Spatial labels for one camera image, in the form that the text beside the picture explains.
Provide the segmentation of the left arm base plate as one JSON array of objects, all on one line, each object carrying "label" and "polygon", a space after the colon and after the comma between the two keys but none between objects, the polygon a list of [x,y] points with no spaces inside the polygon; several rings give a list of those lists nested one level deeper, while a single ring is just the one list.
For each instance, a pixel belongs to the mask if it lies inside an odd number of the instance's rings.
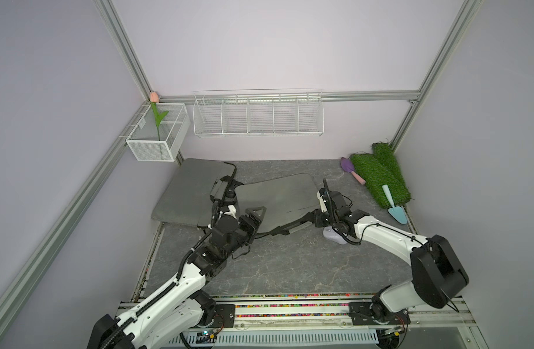
[{"label": "left arm base plate", "polygon": [[200,328],[233,328],[236,320],[236,306],[234,304],[217,304],[204,311],[197,323]]}]

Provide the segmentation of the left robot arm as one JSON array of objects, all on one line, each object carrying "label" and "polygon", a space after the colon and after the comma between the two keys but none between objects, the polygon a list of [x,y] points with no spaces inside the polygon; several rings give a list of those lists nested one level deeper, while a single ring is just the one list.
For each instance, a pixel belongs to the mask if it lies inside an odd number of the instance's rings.
[{"label": "left robot arm", "polygon": [[216,302],[204,286],[235,251],[252,244],[266,211],[253,207],[239,218],[214,213],[210,227],[184,255],[177,273],[135,307],[99,319],[88,348],[160,348],[192,327],[214,324]]}]

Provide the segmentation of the white computer mouse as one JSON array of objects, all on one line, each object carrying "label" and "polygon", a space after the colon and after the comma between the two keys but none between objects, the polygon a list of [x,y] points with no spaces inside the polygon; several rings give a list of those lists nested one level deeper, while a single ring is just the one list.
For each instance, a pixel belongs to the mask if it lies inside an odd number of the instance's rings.
[{"label": "white computer mouse", "polygon": [[332,242],[335,242],[339,245],[346,245],[348,244],[348,242],[341,236],[339,235],[333,227],[331,226],[328,226],[328,227],[325,227],[323,229],[323,236],[329,240],[329,241],[332,241]]}]

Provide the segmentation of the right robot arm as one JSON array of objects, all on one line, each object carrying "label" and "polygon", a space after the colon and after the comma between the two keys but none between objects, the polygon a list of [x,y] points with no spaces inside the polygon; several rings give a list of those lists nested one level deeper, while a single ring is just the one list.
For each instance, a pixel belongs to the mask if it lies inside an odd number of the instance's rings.
[{"label": "right robot arm", "polygon": [[440,235],[424,237],[385,225],[368,213],[353,211],[333,190],[317,193],[320,208],[315,224],[330,230],[346,244],[374,244],[411,267],[411,278],[386,286],[371,300],[369,314],[379,322],[418,305],[442,309],[468,286],[469,276],[449,241]]}]

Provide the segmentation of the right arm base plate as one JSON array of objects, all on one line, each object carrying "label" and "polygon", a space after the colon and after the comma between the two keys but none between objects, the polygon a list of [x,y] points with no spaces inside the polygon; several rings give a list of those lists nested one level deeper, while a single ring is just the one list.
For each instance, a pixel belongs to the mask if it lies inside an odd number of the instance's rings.
[{"label": "right arm base plate", "polygon": [[367,325],[401,325],[411,324],[406,311],[392,313],[379,303],[367,301],[350,302],[348,304],[349,316],[355,326]]}]

